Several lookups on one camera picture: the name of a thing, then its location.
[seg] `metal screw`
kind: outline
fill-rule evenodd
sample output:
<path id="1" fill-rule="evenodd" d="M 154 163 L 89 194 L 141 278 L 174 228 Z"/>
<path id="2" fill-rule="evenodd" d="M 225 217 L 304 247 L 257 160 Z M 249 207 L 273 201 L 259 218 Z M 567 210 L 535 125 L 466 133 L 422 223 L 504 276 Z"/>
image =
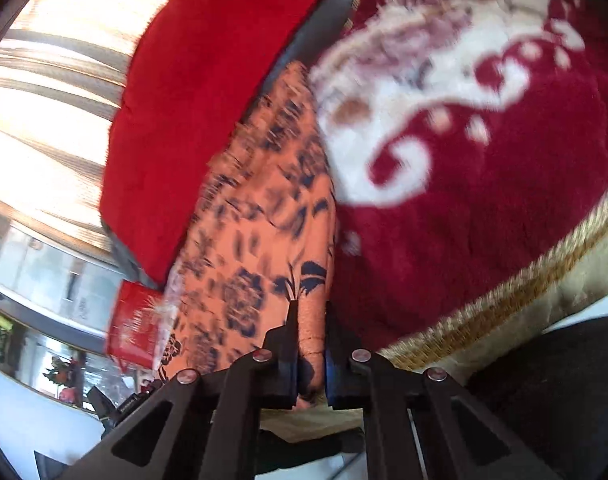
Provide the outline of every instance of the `metal screw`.
<path id="1" fill-rule="evenodd" d="M 265 363 L 266 361 L 270 361 L 273 358 L 273 352 L 266 348 L 260 348 L 259 350 L 255 350 L 253 352 L 253 361 L 257 361 L 258 363 Z"/>
<path id="2" fill-rule="evenodd" d="M 357 350 L 353 350 L 351 357 L 353 361 L 357 361 L 358 363 L 367 363 L 370 361 L 371 354 L 364 348 L 357 348 Z"/>
<path id="3" fill-rule="evenodd" d="M 177 374 L 177 382 L 180 384 L 191 384 L 197 380 L 197 377 L 199 377 L 197 370 L 185 368 Z"/>
<path id="4" fill-rule="evenodd" d="M 429 368 L 427 375 L 430 380 L 437 381 L 438 383 L 445 381 L 449 376 L 444 368 Z"/>

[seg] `orange floral fabric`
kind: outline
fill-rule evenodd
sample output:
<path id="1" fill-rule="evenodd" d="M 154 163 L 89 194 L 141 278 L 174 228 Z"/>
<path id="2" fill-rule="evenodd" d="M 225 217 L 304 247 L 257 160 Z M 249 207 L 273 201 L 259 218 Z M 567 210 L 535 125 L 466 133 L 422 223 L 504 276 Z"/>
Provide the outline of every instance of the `orange floral fabric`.
<path id="1" fill-rule="evenodd" d="M 208 373 L 260 348 L 299 301 L 311 390 L 324 377 L 335 199 L 300 63 L 290 64 L 213 161 L 175 264 L 179 313 L 159 367 Z"/>

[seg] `red blanket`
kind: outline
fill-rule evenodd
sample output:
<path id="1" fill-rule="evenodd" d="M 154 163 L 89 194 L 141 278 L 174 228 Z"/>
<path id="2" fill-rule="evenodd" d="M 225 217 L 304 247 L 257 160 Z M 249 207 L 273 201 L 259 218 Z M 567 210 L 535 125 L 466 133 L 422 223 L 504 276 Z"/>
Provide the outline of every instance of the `red blanket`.
<path id="1" fill-rule="evenodd" d="M 608 27 L 586 0 L 363 2 L 311 79 L 333 303 L 383 348 L 530 265 L 607 191 Z"/>
<path id="2" fill-rule="evenodd" d="M 133 56 L 100 213 L 164 283 L 207 164 L 316 0 L 169 0 Z"/>

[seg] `white wall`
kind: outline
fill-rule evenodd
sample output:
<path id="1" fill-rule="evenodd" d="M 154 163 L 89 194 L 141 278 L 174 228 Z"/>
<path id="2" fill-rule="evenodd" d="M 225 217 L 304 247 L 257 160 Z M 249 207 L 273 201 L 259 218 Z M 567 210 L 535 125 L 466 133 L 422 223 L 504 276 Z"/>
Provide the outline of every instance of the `white wall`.
<path id="1" fill-rule="evenodd" d="M 100 440 L 99 420 L 0 372 L 0 447 L 23 480 L 39 480 L 33 451 L 72 464 Z"/>

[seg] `red paper bag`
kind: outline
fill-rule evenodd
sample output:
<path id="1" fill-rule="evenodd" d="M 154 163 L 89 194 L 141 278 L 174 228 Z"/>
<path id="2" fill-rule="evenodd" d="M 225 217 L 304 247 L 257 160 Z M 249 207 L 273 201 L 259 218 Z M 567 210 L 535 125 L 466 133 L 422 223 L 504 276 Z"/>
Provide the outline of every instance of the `red paper bag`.
<path id="1" fill-rule="evenodd" d="M 140 283 L 122 282 L 106 342 L 106 353 L 118 361 L 153 367 L 159 331 L 156 304 L 162 293 Z"/>

